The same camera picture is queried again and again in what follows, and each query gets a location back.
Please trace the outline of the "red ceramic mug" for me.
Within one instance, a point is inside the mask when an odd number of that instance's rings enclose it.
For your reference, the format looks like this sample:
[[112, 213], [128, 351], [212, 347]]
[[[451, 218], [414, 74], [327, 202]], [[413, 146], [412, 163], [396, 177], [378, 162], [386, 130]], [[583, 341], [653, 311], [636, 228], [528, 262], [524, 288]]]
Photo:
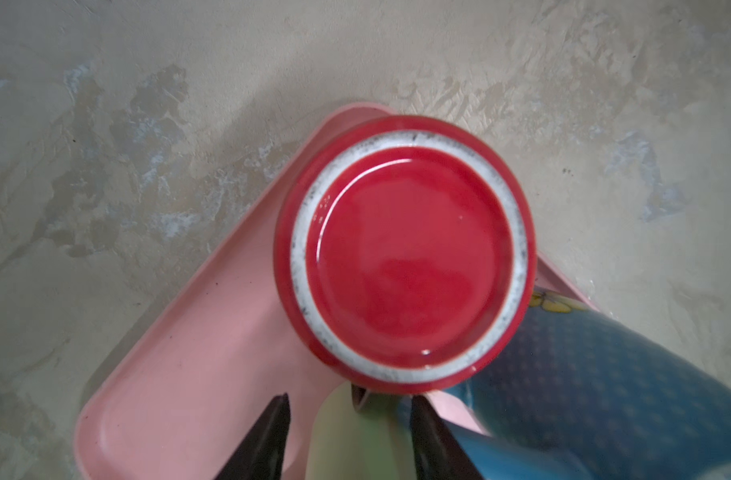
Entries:
[[385, 115], [315, 151], [279, 210], [273, 269], [296, 335], [354, 384], [455, 386], [515, 336], [537, 270], [527, 198], [477, 136]]

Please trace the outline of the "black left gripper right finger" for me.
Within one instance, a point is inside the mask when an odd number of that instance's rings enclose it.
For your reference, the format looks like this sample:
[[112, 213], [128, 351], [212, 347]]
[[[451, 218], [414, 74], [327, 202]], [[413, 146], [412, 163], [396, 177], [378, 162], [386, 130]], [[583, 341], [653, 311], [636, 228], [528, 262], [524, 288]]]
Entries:
[[425, 396], [411, 398], [409, 428], [418, 480], [483, 480]]

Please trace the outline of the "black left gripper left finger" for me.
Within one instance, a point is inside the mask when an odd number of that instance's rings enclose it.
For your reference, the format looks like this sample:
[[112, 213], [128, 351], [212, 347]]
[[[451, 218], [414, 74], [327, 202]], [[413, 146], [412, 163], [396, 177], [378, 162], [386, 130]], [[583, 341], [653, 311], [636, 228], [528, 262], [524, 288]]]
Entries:
[[288, 394], [274, 396], [215, 480], [279, 480], [290, 422]]

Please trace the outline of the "light green ceramic mug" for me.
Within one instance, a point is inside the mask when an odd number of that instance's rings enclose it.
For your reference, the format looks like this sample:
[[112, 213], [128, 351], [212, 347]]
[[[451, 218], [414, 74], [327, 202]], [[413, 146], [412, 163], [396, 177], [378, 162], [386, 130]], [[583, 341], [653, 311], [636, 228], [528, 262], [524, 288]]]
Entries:
[[401, 396], [348, 382], [323, 401], [314, 420], [306, 479], [415, 479], [413, 440], [399, 417]]

